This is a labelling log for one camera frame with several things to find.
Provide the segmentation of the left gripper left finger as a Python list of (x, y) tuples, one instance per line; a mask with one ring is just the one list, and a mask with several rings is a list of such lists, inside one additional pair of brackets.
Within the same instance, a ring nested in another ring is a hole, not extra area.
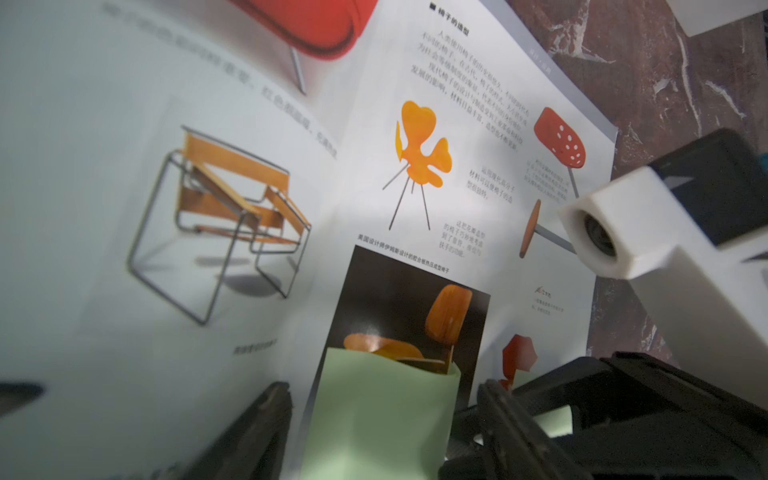
[(280, 477), (293, 403), (286, 382), (274, 382), (183, 473), (184, 479)]

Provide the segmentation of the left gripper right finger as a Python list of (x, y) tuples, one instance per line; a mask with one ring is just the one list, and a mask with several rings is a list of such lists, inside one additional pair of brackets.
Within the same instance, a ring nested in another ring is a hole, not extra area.
[(488, 479), (579, 477), (579, 467), (498, 382), (479, 386), (477, 407)]

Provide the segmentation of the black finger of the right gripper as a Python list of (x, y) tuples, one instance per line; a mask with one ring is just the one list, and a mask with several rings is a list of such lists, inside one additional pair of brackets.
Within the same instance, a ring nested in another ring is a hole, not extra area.
[[(767, 475), (766, 411), (646, 354), (580, 357), (505, 390), (520, 404), (519, 393), (540, 391), (571, 407), (574, 432), (550, 439), (579, 467), (577, 479)], [(488, 479), (477, 402), (454, 415), (450, 438), (466, 453), (451, 455), (439, 477)]]

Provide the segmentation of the yellow art textbook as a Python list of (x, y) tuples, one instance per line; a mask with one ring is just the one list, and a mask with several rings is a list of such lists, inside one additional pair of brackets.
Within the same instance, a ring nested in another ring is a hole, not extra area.
[(286, 382), (303, 479), (329, 348), (454, 414), (580, 357), (616, 137), (503, 1), (3, 2), (2, 477), (184, 479)]

